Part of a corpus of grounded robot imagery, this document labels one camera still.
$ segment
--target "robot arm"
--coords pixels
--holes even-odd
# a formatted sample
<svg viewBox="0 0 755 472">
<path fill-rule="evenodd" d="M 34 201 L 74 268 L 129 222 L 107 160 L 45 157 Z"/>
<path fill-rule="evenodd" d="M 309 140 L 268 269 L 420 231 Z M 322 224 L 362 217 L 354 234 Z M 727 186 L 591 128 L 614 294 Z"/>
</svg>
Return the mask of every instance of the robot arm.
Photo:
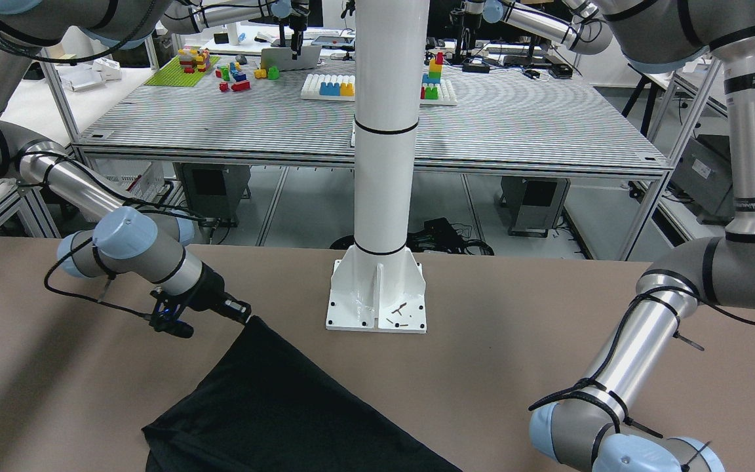
<svg viewBox="0 0 755 472">
<path fill-rule="evenodd" d="M 113 50 L 149 35 L 169 5 L 170 0 L 0 0 L 0 115 L 39 48 L 56 44 L 69 26 L 81 26 Z M 111 279 L 131 271 L 159 285 L 153 292 L 153 313 L 137 313 L 157 331 L 189 337 L 191 327 L 179 321 L 187 307 L 212 309 L 240 323 L 251 316 L 249 305 L 225 292 L 221 276 L 185 250 L 195 235 L 189 219 L 202 218 L 148 207 L 69 158 L 59 144 L 0 122 L 0 177 L 4 176 L 48 186 L 87 215 L 101 218 L 94 232 L 63 240 L 56 266 L 76 276 Z"/>
<path fill-rule="evenodd" d="M 543 453 L 582 471 L 724 470 L 707 444 L 631 427 L 629 409 L 699 303 L 755 308 L 755 1 L 595 3 L 640 71 L 670 71 L 705 47 L 725 63 L 737 217 L 725 238 L 680 245 L 645 272 L 584 377 L 532 406 L 530 434 Z"/>
<path fill-rule="evenodd" d="M 498 19 L 534 35 L 559 42 L 576 54 L 599 54 L 607 49 L 613 35 L 605 21 L 596 18 L 598 8 L 589 0 L 566 0 L 564 3 L 573 12 L 571 23 L 527 7 L 519 0 L 489 0 L 494 9 L 485 15 L 485 19 Z"/>
<path fill-rule="evenodd" d="M 293 30 L 290 48 L 297 56 L 301 54 L 303 34 L 308 28 L 308 15 L 311 13 L 308 3 L 309 0 L 230 0 L 206 7 L 173 3 L 162 17 L 162 25 L 178 35 L 193 35 L 206 28 L 272 14 L 290 24 Z"/>
</svg>

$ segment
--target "floor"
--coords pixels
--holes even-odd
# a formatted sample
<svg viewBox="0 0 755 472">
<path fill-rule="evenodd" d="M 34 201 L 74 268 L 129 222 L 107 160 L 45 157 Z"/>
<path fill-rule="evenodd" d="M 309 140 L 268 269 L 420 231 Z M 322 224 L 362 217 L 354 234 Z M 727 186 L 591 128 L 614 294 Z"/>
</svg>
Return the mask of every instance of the floor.
<svg viewBox="0 0 755 472">
<path fill-rule="evenodd" d="M 621 110 L 630 89 L 599 91 Z M 646 94 L 629 114 L 639 127 Z M 663 119 L 655 145 L 669 153 L 686 119 L 688 100 L 676 99 Z M 698 132 L 726 134 L 726 121 L 705 114 Z M 165 167 L 166 174 L 171 173 Z M 354 174 L 350 170 L 303 167 L 252 167 L 251 197 L 237 207 L 237 227 L 220 227 L 203 235 L 202 242 L 221 245 L 328 248 L 336 239 L 354 232 Z M 500 204 L 500 177 L 480 174 L 417 172 L 410 207 L 410 232 L 433 218 L 447 218 L 467 239 L 482 239 L 503 256 L 561 259 L 616 259 L 638 203 L 629 197 L 629 183 L 615 180 L 572 180 L 566 211 L 558 229 L 545 238 L 509 235 L 509 210 Z M 695 218 L 675 210 L 695 227 Z M 75 217 L 60 222 L 63 233 L 89 224 Z M 695 228 L 707 235 L 708 228 Z M 632 260 L 653 261 L 673 245 L 659 228 L 649 223 Z"/>
</svg>

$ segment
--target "blue lego brick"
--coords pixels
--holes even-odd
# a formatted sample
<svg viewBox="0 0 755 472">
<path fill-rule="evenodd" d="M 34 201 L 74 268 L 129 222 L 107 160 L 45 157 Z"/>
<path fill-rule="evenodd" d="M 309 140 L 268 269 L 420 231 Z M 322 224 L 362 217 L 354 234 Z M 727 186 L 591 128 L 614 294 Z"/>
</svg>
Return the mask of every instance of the blue lego brick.
<svg viewBox="0 0 755 472">
<path fill-rule="evenodd" d="M 425 72 L 425 74 L 421 77 L 421 83 L 425 84 L 440 84 L 441 78 L 431 78 L 429 75 Z"/>
</svg>

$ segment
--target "white basket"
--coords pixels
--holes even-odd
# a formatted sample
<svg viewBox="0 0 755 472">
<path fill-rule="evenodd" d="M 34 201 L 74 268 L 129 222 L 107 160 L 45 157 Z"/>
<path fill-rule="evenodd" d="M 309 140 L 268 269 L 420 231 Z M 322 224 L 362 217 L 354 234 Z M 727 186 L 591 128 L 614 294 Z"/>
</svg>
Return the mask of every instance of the white basket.
<svg viewBox="0 0 755 472">
<path fill-rule="evenodd" d="M 161 162 L 147 161 L 99 161 L 98 172 L 114 182 L 121 190 L 129 191 L 139 200 L 153 201 L 165 188 L 165 170 Z M 97 223 L 95 218 L 84 219 Z"/>
</svg>

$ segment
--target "white pillar base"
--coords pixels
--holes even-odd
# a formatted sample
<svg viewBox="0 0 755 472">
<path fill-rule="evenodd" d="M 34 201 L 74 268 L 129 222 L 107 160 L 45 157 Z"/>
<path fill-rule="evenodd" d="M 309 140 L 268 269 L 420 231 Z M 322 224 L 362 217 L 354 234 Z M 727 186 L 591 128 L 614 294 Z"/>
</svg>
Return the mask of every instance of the white pillar base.
<svg viewBox="0 0 755 472">
<path fill-rule="evenodd" d="M 356 271 L 357 265 L 372 269 Z M 363 272 L 369 272 L 368 280 L 357 281 L 355 275 Z M 404 248 L 396 254 L 375 256 L 351 246 L 342 260 L 334 263 L 326 328 L 427 332 L 425 279 L 412 251 Z"/>
</svg>

